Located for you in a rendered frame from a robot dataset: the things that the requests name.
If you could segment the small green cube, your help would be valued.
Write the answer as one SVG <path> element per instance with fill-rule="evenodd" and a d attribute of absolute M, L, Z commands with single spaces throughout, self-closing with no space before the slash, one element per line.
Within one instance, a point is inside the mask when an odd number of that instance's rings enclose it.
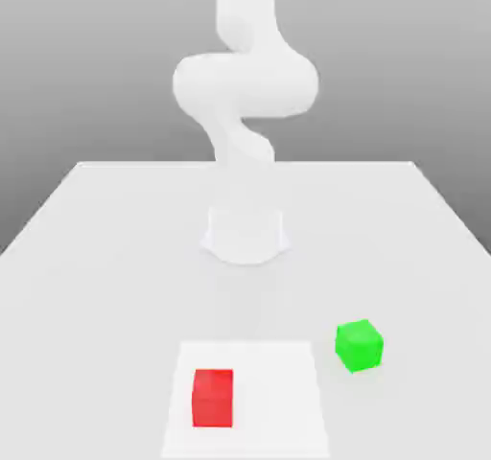
<path fill-rule="evenodd" d="M 350 373 L 378 367 L 382 362 L 384 339 L 368 319 L 337 327 L 335 351 Z"/>

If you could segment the small red cube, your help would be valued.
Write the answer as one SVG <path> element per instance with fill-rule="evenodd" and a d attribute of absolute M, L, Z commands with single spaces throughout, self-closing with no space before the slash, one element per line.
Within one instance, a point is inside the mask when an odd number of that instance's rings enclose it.
<path fill-rule="evenodd" d="M 232 369 L 196 369 L 191 398 L 193 427 L 232 427 L 233 398 Z"/>

